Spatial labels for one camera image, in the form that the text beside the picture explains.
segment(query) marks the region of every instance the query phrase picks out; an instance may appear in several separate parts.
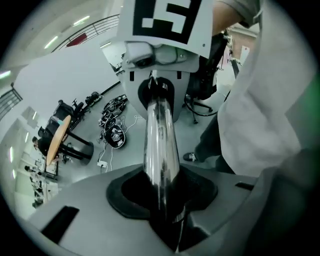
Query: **person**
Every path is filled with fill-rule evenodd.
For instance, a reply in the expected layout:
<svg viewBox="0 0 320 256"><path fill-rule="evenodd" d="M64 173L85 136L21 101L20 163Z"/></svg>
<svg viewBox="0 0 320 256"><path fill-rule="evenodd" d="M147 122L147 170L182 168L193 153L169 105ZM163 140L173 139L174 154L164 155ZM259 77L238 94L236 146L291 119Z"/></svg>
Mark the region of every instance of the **person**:
<svg viewBox="0 0 320 256"><path fill-rule="evenodd" d="M46 157L48 154L48 150L50 147L51 139L47 137L42 137L40 139L37 139L37 137L32 138L33 146L36 149L39 149L40 152Z"/></svg>
<svg viewBox="0 0 320 256"><path fill-rule="evenodd" d="M37 174L37 175L39 175L39 176L42 176L42 172L41 172L40 170L36 171L36 170L34 170L33 168L30 168L30 166L25 165L25 166L24 166L24 169L25 169L28 173Z"/></svg>
<svg viewBox="0 0 320 256"><path fill-rule="evenodd" d="M199 145L183 159L203 162L219 156L218 171L258 177L300 150L318 146L318 64L275 2L217 0L212 34L236 23L259 24L255 47Z"/></svg>

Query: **ceiling light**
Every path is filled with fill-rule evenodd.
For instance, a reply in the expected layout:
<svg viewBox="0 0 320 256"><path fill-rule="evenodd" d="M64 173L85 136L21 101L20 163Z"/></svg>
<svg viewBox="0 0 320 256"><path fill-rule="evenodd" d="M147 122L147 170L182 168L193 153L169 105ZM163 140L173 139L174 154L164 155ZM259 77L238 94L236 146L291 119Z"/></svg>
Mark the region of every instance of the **ceiling light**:
<svg viewBox="0 0 320 256"><path fill-rule="evenodd" d="M105 48L106 46L108 46L108 45L110 45L111 44L111 42L107 42L106 44L104 44L104 45L102 45L100 48L102 49L102 48Z"/></svg>
<svg viewBox="0 0 320 256"><path fill-rule="evenodd" d="M75 23L73 23L73 26L77 26L79 24L81 24L82 22L84 22L85 20L89 19L90 16L85 16L82 19L79 19L78 21L76 21Z"/></svg>
<svg viewBox="0 0 320 256"><path fill-rule="evenodd" d="M25 140L24 140L25 143L27 143L28 138L29 138L29 132L26 133Z"/></svg>
<svg viewBox="0 0 320 256"><path fill-rule="evenodd" d="M14 148L10 147L10 162L12 163L14 161Z"/></svg>
<svg viewBox="0 0 320 256"><path fill-rule="evenodd" d="M5 71L3 73L0 73L0 79L8 77L8 76L10 76L10 74L11 74L10 70L9 71Z"/></svg>
<svg viewBox="0 0 320 256"><path fill-rule="evenodd" d="M54 41L56 41L58 36L56 35L50 42L47 43L47 45L44 47L44 49L47 49Z"/></svg>

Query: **gray floor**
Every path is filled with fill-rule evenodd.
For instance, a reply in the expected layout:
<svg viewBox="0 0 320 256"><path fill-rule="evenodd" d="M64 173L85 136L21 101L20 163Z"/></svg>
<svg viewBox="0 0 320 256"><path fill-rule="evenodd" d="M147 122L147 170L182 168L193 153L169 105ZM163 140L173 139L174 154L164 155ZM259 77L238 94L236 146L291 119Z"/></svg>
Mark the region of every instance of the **gray floor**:
<svg viewBox="0 0 320 256"><path fill-rule="evenodd" d="M222 85L218 80L218 92L214 93L209 99L203 101L205 104L211 106L213 111L217 111L225 99L230 86ZM102 128L98 126L98 120L101 118L101 111L105 104L111 99L124 94L124 89L121 84L117 85L109 92L107 92L102 100L91 108L91 113L86 113L85 120L80 122L73 130L73 133L79 137L91 141L94 144L94 153L89 164L83 166L78 160L74 159L67 164L62 162L59 164L59 187L63 188L78 182L90 176L99 175L101 168L97 166L99 154L104 150L103 142L98 143ZM198 111L206 113L203 108ZM139 114L133 106L127 101L126 108L122 115L125 116L125 125L129 127L135 122L135 115ZM210 117L197 116L198 124L193 124L192 113L184 107L180 113L178 121L174 124L176 142L181 163L185 163L182 156L187 152L192 152L195 146L200 141L200 135L205 130L212 119ZM117 170L126 166L143 163L144 143L145 143L145 129L146 120L138 119L136 124L132 126L126 133L126 144L113 150L112 170ZM65 144L71 142L75 147L80 148L81 143L68 137ZM102 161L108 163L108 172L111 171L111 146L107 145ZM215 166L216 157L210 157L203 163L190 163L202 168L212 168Z"/></svg>

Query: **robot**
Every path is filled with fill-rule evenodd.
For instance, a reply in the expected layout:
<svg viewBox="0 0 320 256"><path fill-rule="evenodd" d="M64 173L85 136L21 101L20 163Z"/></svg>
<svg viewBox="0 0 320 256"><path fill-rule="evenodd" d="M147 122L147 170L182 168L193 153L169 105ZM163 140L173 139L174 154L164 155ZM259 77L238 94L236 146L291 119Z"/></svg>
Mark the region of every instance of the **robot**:
<svg viewBox="0 0 320 256"><path fill-rule="evenodd" d="M174 122L199 55L209 55L212 4L124 2L117 35L127 49L123 86L147 120L144 163L81 180L35 213L37 228L61 246L51 246L57 255L257 255L270 245L264 231L275 227L267 213L290 198L291 187L281 194L289 177L277 169L255 178L179 162ZM64 232L52 235L64 215Z"/></svg>

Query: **chair base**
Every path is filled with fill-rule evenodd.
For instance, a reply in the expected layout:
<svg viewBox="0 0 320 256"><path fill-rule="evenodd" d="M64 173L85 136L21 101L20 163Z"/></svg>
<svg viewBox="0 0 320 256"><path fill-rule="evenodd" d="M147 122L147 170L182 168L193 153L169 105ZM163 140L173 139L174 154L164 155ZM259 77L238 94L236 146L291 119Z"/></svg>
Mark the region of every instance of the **chair base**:
<svg viewBox="0 0 320 256"><path fill-rule="evenodd" d="M195 111L195 105L196 105L196 106L203 107L203 108L206 108L206 109L208 109L209 112L212 112L212 111L213 111L213 109L212 109L210 106L205 105L205 104L202 104L202 103L200 103L200 102L196 102L195 99L192 98L192 97L187 97L187 98L186 98L186 101L187 101L187 103L190 104L191 109L192 109L193 111ZM194 123L195 125L198 124L199 122L198 122L198 120L196 119L196 114L192 112L192 116L193 116L193 123Z"/></svg>

